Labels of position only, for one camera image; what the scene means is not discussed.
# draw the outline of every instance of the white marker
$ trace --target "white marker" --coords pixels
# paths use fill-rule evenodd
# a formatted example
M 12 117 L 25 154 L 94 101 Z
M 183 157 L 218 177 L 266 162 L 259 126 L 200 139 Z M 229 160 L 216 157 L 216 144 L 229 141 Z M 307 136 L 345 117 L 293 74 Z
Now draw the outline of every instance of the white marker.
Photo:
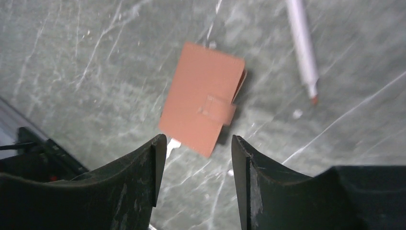
M 286 0 L 292 37 L 295 45 L 300 79 L 307 87 L 307 93 L 313 104 L 317 104 L 318 73 L 313 45 L 307 27 L 305 7 L 302 0 Z

